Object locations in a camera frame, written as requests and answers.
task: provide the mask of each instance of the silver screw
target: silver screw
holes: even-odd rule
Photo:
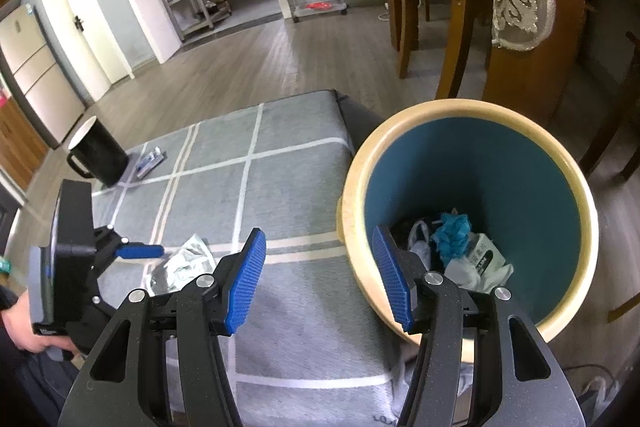
[[[501,301],[508,301],[509,299],[511,299],[511,292],[507,288],[498,286],[495,289],[495,296]]]
[[[133,290],[129,294],[129,301],[131,301],[131,302],[140,302],[144,298],[145,298],[145,291],[144,290]]]
[[[213,276],[207,273],[198,277],[196,284],[200,286],[200,288],[208,288],[214,283],[214,281],[215,279],[213,279]]]
[[[438,272],[427,272],[424,275],[424,281],[427,284],[433,284],[434,286],[439,286],[440,284],[442,284],[442,281],[444,281],[444,279],[442,278],[442,275],[440,275]]]

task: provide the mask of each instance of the white door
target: white door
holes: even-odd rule
[[[82,25],[86,39],[95,58],[113,84],[127,76],[129,71],[124,64],[120,49],[114,42],[113,35],[104,19],[97,0],[67,0],[71,11],[77,16]]]

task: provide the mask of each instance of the yellow rim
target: yellow rim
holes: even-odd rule
[[[564,297],[553,311],[536,325],[542,337],[548,342],[574,317],[591,285],[598,254],[598,214],[587,181],[560,142],[538,124],[499,105],[455,98],[425,102],[405,109],[386,120],[367,138],[353,159],[344,184],[342,207],[338,210],[339,225],[341,224],[349,262],[358,285],[369,304],[396,333],[414,343],[420,343],[421,335],[404,333],[402,327],[393,318],[382,279],[369,248],[364,223],[364,203],[371,173],[380,157],[396,139],[420,124],[452,116],[493,121],[526,136],[558,165],[574,194],[580,215],[580,254],[574,278]],[[464,340],[462,360],[473,362],[473,359],[473,342]]]

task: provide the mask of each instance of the doorway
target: doorway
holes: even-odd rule
[[[133,73],[97,0],[42,0],[53,31],[94,102]]]

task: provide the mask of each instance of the door handle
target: door handle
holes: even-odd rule
[[[82,21],[80,20],[80,17],[78,17],[77,15],[74,17],[74,26],[76,27],[77,30],[80,30],[81,32],[84,31],[84,26],[82,26]]]

